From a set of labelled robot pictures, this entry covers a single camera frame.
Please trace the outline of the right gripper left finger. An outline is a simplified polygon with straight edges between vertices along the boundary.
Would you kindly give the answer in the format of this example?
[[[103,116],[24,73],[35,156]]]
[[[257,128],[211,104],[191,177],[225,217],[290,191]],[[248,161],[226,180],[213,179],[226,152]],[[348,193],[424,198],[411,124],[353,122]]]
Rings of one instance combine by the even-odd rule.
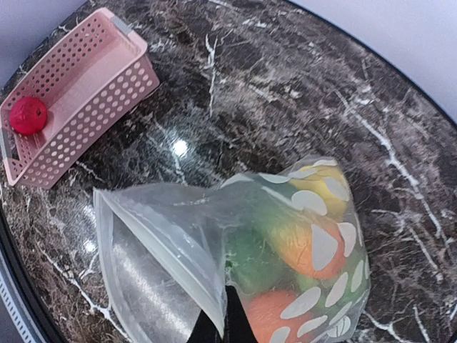
[[[222,343],[219,332],[205,312],[200,311],[188,343]]]

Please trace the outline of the black front rail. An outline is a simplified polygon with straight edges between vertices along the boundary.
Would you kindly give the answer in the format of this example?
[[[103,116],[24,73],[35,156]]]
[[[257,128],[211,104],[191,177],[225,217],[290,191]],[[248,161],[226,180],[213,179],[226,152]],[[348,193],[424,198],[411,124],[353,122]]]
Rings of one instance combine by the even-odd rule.
[[[65,342],[29,278],[4,214],[1,214],[1,272],[9,278],[34,329],[36,342]]]

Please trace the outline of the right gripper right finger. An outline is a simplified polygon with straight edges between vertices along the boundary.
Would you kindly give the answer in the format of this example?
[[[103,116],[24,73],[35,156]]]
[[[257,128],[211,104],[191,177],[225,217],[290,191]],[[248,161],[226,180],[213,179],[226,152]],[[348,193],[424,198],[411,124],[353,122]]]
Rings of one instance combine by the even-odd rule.
[[[257,343],[236,289],[226,286],[225,343]]]

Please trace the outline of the orange green toy mango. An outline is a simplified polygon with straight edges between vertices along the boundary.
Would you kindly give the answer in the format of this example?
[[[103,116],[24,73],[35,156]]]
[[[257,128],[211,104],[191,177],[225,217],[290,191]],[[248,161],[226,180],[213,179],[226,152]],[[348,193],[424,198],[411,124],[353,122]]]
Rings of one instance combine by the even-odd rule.
[[[241,214],[227,237],[226,274],[242,292],[264,292],[287,274],[330,279],[344,268],[341,219],[328,216],[319,195],[290,182],[238,182],[227,190]]]

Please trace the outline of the red toy fruit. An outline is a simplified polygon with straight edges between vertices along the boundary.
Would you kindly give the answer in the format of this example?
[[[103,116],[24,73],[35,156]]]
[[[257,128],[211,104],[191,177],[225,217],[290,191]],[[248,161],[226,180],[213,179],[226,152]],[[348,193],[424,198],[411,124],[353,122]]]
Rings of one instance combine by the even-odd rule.
[[[11,108],[9,121],[12,129],[21,135],[30,136],[41,132],[47,123],[46,105],[34,97],[24,97]]]

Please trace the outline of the clear dotted zip bag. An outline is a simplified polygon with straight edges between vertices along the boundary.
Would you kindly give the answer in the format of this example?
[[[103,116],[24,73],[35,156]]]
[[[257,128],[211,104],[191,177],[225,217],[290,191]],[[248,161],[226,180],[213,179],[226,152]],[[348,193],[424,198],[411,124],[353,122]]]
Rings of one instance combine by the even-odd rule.
[[[371,290],[331,157],[214,188],[94,191],[104,284],[133,342],[343,342]]]

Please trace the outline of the orange toy fruit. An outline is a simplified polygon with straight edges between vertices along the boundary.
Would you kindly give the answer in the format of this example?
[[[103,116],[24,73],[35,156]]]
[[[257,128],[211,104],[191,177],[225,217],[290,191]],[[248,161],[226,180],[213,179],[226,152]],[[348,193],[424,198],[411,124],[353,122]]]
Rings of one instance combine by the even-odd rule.
[[[313,287],[297,296],[276,290],[254,297],[245,307],[246,316],[258,342],[311,342],[312,332],[302,326],[313,319],[311,309],[318,304],[321,290]]]

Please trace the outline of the yellow toy lemon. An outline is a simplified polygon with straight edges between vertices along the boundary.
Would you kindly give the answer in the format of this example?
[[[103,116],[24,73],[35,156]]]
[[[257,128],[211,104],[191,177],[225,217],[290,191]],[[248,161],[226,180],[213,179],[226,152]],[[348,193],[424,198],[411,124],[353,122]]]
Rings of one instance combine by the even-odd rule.
[[[304,166],[300,172],[313,172],[303,179],[290,179],[299,190],[309,190],[319,195],[332,219],[342,219],[351,200],[350,189],[345,176],[337,166]]]

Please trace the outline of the pink plastic basket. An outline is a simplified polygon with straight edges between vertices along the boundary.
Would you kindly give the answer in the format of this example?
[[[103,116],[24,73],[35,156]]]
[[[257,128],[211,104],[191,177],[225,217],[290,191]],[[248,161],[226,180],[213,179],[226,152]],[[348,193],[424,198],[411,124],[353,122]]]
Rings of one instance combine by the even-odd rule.
[[[1,104],[1,156],[10,185],[52,188],[69,167],[125,113],[159,85],[147,43],[100,8],[56,43]],[[42,101],[48,120],[23,136],[10,125],[25,97]]]

